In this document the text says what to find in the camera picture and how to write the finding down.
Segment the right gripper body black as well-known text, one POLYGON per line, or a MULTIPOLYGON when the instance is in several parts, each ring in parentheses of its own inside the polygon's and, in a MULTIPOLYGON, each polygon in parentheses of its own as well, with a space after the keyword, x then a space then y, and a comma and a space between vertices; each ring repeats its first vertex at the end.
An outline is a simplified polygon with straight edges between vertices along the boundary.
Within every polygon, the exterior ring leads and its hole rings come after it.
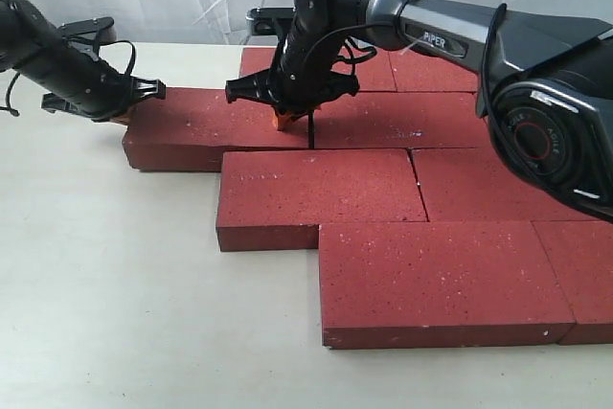
POLYGON ((356 95, 357 76, 332 70, 348 38, 345 28, 310 34, 293 18, 287 35, 278 39, 270 67, 228 80, 226 101, 258 102, 302 117, 325 102, 356 95))

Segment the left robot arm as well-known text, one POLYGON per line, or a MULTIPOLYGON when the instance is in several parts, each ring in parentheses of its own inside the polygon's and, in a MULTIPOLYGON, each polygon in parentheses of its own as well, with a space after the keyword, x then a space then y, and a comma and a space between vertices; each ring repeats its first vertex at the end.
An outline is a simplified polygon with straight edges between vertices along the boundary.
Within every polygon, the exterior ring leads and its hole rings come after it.
POLYGON ((123 71, 100 56, 119 42, 110 16, 65 23, 48 21, 30 0, 1 0, 1 70, 15 72, 47 90, 41 108, 96 123, 125 124, 147 99, 163 100, 166 85, 133 75, 136 49, 123 71))

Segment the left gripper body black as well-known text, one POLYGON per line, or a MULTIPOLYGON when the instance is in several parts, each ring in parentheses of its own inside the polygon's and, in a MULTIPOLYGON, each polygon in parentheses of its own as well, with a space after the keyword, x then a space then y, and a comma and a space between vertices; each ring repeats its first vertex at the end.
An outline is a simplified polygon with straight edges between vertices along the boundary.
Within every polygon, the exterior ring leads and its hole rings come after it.
POLYGON ((102 123, 148 99, 163 100, 167 88, 162 81, 132 74, 136 57, 136 47, 131 45, 128 63, 119 71, 71 42, 56 46, 41 58, 40 85, 47 90, 41 108, 102 123))

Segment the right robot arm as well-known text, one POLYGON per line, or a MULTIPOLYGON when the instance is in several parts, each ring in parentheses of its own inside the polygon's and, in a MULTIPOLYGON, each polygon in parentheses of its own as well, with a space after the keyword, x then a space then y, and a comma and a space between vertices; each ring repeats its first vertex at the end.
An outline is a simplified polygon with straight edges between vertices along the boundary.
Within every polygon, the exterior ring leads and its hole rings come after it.
POLYGON ((359 89, 342 50, 413 51, 477 76, 475 113, 514 175, 556 201, 612 218, 612 27, 588 17, 449 0, 293 0, 254 8, 254 35, 278 39, 271 65, 229 80, 228 102, 270 106, 278 128, 359 89))

